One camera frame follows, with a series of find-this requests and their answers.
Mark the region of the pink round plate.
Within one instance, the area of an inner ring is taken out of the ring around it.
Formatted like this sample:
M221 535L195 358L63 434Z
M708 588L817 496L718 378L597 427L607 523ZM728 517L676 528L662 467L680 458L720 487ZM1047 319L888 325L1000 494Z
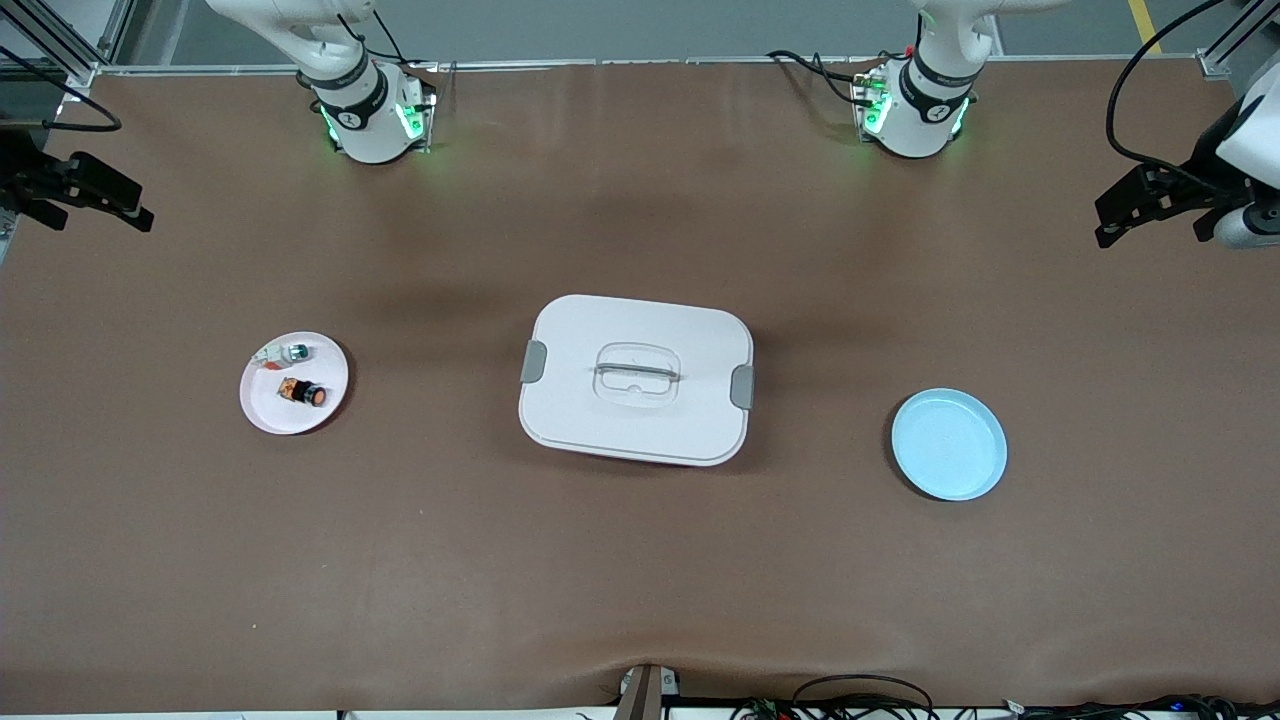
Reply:
M275 436L300 436L316 430L335 416L348 395L351 372L346 351L329 336L308 331L285 333L264 346L271 343L303 343L310 347L312 356L284 372L264 370L248 360L239 379L239 405L244 416L260 430ZM308 407L279 397L276 388L285 377L326 387L325 406Z

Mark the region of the white lidded storage box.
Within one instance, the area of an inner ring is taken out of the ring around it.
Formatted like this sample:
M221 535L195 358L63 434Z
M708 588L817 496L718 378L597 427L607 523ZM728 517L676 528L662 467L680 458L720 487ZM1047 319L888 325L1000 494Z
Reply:
M538 314L530 340L548 347L544 377L520 383L518 419L536 443L576 454L710 468L748 438L750 413L730 402L730 374L754 365L754 340L731 313L678 304L567 295ZM673 351L678 397L664 407L625 407L593 392L602 347L616 342Z

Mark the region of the aluminium frame profile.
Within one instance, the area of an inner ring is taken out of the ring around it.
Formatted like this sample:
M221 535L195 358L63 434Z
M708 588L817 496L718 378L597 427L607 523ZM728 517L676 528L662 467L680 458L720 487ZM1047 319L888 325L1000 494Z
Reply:
M1206 46L1196 49L1194 58L1206 79L1229 79L1231 55L1265 27L1280 23L1280 0L1239 0L1239 4L1226 27Z
M116 55L137 0L0 0L0 47L86 87Z

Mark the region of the brown table edge bracket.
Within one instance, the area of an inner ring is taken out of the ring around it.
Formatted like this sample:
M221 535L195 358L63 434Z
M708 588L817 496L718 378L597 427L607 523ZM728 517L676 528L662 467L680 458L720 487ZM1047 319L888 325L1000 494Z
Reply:
M643 664L626 671L620 689L612 720L672 720L666 701L680 697L680 675L672 667Z

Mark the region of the light blue round plate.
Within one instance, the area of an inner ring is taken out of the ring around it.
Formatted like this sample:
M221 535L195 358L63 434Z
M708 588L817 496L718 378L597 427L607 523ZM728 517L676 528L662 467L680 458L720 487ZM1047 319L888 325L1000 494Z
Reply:
M966 502L989 493L1009 466L1009 441L995 413L952 388L923 389L893 415L890 447L899 470L922 493Z

